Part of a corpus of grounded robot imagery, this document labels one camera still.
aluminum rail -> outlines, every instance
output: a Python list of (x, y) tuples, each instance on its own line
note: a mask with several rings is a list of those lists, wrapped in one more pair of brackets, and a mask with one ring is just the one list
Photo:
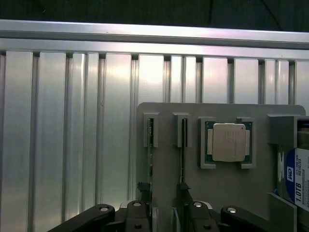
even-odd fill
[(309, 49), (309, 33), (0, 20), (0, 38)]

dark ceiling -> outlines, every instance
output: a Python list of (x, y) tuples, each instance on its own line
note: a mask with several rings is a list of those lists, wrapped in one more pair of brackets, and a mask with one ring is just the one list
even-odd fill
[(309, 31), (309, 0), (0, 0), (1, 19)]

gray mounting plate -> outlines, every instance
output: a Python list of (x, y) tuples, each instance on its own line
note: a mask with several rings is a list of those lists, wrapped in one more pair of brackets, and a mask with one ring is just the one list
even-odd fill
[[(144, 114), (158, 114), (158, 147), (153, 149), (153, 206), (159, 209), (159, 231), (171, 231), (172, 207), (180, 176), (180, 151), (176, 113), (191, 115), (192, 146), (185, 153), (185, 182), (194, 200), (208, 202), (219, 211), (237, 205), (268, 218), (267, 192), (276, 187), (277, 156), (268, 144), (270, 115), (305, 115), (298, 105), (251, 105), (206, 103), (142, 103), (137, 108), (137, 181), (147, 181), (147, 148), (143, 146)], [(217, 162), (215, 169), (200, 167), (199, 117), (235, 123), (239, 117), (253, 118), (256, 124), (256, 166), (242, 169), (234, 162)]]

metal bracket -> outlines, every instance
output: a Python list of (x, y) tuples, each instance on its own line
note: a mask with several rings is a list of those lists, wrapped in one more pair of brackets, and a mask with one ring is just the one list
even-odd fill
[(98, 231), (105, 224), (112, 222), (114, 217), (114, 207), (108, 204), (97, 204), (54, 227), (49, 232), (74, 232), (81, 228), (86, 231)]
[(219, 226), (211, 215), (207, 205), (203, 202), (191, 202), (188, 205), (189, 217), (192, 220), (194, 231), (212, 231), (219, 232)]
[(268, 193), (269, 220), (280, 227), (281, 232), (297, 232), (297, 206)]
[(269, 143), (297, 147), (297, 123), (309, 121), (309, 116), (267, 115), (270, 122)]
[(150, 221), (147, 205), (144, 202), (132, 201), (127, 205), (126, 232), (150, 232)]
[(237, 117), (238, 123), (243, 122), (251, 122), (252, 128), (251, 128), (251, 163), (242, 163), (241, 168), (242, 169), (252, 169), (256, 167), (256, 123), (255, 119), (251, 117)]
[(205, 162), (205, 144), (206, 144), (206, 128), (205, 123), (206, 122), (215, 122), (215, 117), (199, 117), (199, 124), (200, 124), (200, 147), (201, 147), (201, 153), (200, 153), (200, 167), (201, 169), (215, 169), (216, 164), (214, 163), (206, 163)]
[[(174, 113), (176, 117), (176, 146), (182, 147), (183, 144), (186, 144), (186, 147), (192, 146), (192, 120), (189, 113)], [(186, 135), (185, 143), (183, 141), (183, 120), (186, 119)]]
[(208, 202), (203, 202), (203, 201), (197, 201), (197, 200), (194, 200), (195, 202), (201, 202), (201, 203), (204, 203), (208, 209), (212, 209), (212, 205), (209, 204)]
[(144, 113), (144, 137), (143, 143), (144, 147), (148, 146), (148, 120), (152, 119), (153, 124), (153, 147), (158, 147), (158, 123), (159, 123), (159, 113)]

screw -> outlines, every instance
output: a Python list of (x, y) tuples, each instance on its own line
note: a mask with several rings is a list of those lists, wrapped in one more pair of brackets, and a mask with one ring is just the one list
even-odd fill
[(193, 204), (195, 207), (202, 207), (202, 204), (200, 202), (194, 202)]
[(210, 230), (210, 229), (211, 229), (211, 226), (210, 226), (210, 225), (204, 225), (204, 229)]
[(136, 225), (134, 225), (134, 228), (135, 228), (135, 229), (140, 229), (140, 228), (141, 228), (141, 225), (140, 225), (140, 224), (136, 224)]
[(230, 212), (232, 214), (235, 214), (237, 212), (237, 210), (234, 209), (234, 208), (228, 208), (227, 210), (228, 210), (228, 212)]
[(101, 210), (102, 212), (106, 212), (106, 211), (108, 211), (108, 208), (107, 208), (107, 207), (103, 207), (103, 208), (100, 208), (100, 210)]

